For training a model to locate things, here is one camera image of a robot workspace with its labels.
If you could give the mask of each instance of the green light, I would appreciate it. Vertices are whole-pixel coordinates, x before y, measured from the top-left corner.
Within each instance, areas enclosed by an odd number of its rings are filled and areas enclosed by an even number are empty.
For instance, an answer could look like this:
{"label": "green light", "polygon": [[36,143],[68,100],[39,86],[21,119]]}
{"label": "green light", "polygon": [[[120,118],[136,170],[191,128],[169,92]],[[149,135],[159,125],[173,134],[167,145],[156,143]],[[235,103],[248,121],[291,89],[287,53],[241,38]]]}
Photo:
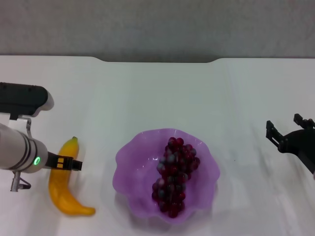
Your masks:
{"label": "green light", "polygon": [[40,157],[38,156],[37,158],[35,158],[34,160],[34,165],[37,165],[40,162]]}

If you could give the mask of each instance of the gray wall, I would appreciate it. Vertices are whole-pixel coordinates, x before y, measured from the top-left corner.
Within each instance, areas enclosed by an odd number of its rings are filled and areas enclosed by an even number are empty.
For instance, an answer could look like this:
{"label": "gray wall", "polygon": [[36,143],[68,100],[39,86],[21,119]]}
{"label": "gray wall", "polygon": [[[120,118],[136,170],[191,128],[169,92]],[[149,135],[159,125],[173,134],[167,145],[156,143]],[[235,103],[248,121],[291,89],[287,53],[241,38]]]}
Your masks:
{"label": "gray wall", "polygon": [[315,0],[0,0],[0,54],[314,57]]}

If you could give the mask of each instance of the banana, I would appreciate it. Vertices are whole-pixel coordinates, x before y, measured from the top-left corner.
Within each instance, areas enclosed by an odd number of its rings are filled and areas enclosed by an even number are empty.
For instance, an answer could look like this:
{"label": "banana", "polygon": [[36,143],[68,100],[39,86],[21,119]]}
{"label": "banana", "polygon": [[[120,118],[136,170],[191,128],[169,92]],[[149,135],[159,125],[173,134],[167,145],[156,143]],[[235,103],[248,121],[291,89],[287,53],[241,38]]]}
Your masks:
{"label": "banana", "polygon": [[[77,158],[79,152],[78,139],[73,137],[59,151],[60,156]],[[67,215],[93,215],[95,208],[81,205],[68,190],[71,171],[51,170],[49,177],[49,193],[54,205]]]}

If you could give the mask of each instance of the white table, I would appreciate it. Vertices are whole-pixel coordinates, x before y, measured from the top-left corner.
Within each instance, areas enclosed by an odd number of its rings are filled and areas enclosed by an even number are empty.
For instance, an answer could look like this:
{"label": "white table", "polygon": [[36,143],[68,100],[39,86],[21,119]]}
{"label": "white table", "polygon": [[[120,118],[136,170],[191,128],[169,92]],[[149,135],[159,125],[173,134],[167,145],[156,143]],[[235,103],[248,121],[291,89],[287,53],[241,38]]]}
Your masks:
{"label": "white table", "polygon": [[[315,118],[315,60],[220,59],[205,64],[111,63],[85,57],[0,57],[1,81],[44,86],[55,106],[32,119],[32,135],[58,152],[77,136],[80,173],[70,187],[91,218],[67,217],[48,194],[49,171],[22,174],[11,193],[0,171],[0,234],[6,236],[314,235],[315,182],[293,155],[265,138],[286,134],[293,115]],[[116,152],[137,133],[172,127],[203,140],[221,170],[212,211],[184,225],[133,217],[116,195]]]}

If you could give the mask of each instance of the purple bowl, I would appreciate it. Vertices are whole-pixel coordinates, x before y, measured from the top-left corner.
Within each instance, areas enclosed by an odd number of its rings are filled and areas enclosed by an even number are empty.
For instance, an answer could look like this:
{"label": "purple bowl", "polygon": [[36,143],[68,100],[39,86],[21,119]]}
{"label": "purple bowl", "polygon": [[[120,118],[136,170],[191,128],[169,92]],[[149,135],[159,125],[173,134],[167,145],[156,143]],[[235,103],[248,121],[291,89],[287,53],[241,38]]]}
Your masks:
{"label": "purple bowl", "polygon": [[[152,184],[161,176],[157,171],[158,160],[163,156],[170,137],[183,138],[185,144],[196,149],[201,160],[199,168],[187,182],[186,208],[176,218],[161,213],[151,198]],[[158,216],[171,224],[184,222],[198,209],[210,208],[220,176],[219,167],[207,145],[178,129],[156,129],[137,134],[117,152],[116,163],[113,187],[127,197],[132,213],[140,218]]]}

